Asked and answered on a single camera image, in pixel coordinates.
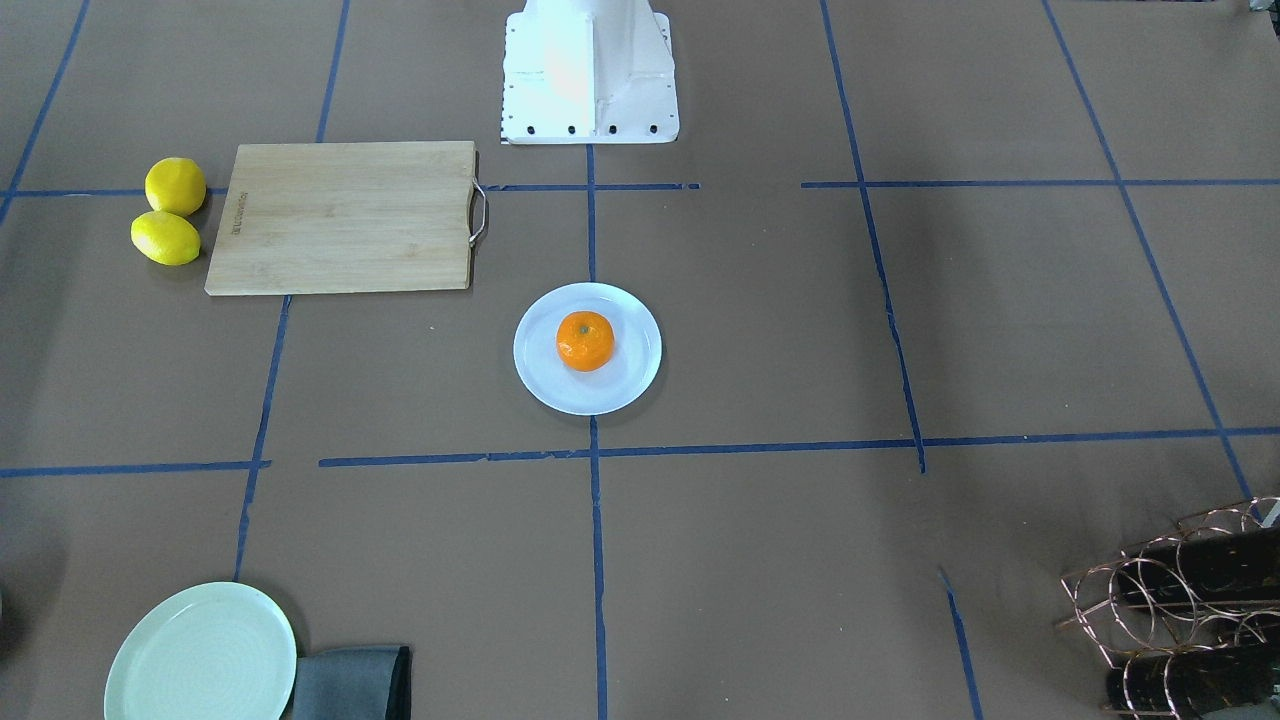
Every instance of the white plate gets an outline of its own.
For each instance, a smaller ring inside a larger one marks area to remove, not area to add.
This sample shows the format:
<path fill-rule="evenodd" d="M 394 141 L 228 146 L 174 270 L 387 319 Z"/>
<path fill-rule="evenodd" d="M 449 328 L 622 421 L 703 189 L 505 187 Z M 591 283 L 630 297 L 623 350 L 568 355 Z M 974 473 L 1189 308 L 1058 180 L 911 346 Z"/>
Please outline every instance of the white plate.
<path fill-rule="evenodd" d="M 559 359 L 556 331 L 564 315 L 591 310 L 613 325 L 613 356 L 590 373 Z M 625 407 L 649 387 L 662 363 L 662 333 L 653 313 L 630 292 L 604 283 L 573 283 L 538 299 L 516 327 L 516 373 L 547 405 L 571 415 Z"/>

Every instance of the dish towel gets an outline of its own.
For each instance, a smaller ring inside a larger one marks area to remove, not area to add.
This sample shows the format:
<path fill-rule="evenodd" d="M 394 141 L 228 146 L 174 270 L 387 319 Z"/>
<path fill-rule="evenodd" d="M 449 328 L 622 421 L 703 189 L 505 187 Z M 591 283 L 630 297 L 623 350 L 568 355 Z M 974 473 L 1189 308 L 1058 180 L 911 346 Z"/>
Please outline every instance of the dish towel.
<path fill-rule="evenodd" d="M 298 660 L 293 720 L 408 720 L 407 646 L 344 647 Z"/>

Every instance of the wine rack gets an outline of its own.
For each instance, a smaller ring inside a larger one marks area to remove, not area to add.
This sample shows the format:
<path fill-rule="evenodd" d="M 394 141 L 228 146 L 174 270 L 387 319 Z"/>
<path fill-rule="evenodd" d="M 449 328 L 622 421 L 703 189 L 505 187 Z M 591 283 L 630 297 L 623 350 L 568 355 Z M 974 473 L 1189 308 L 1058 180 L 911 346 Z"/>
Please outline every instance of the wine rack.
<path fill-rule="evenodd" d="M 1059 628 L 1083 630 L 1110 669 L 1105 712 L 1192 720 L 1280 708 L 1277 516 L 1276 497 L 1198 512 L 1061 578 L 1071 616 Z"/>

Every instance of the orange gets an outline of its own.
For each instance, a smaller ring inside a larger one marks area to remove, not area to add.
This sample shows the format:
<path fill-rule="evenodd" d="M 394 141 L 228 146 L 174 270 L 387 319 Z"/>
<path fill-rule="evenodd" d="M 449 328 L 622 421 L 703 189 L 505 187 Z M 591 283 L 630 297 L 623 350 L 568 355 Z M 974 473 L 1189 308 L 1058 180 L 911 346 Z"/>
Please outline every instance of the orange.
<path fill-rule="evenodd" d="M 570 313 L 556 331 L 556 350 L 570 368 L 595 370 L 613 356 L 613 325 L 599 313 Z"/>

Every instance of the plate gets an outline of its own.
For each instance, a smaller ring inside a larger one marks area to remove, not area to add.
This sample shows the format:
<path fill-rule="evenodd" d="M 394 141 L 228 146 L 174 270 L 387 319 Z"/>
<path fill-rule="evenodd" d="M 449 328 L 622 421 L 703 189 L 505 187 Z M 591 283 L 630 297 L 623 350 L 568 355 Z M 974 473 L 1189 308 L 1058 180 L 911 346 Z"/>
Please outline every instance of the plate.
<path fill-rule="evenodd" d="M 564 315 L 591 310 L 613 325 L 613 356 L 581 373 L 556 351 Z M 626 407 L 653 382 L 662 363 L 662 333 L 653 313 L 630 292 L 604 283 L 558 287 L 529 306 L 516 327 L 516 373 L 548 406 L 571 415 L 604 415 Z"/>
<path fill-rule="evenodd" d="M 241 583 L 187 588 L 147 612 L 106 676 L 106 720 L 264 720 L 293 692 L 284 612 Z"/>

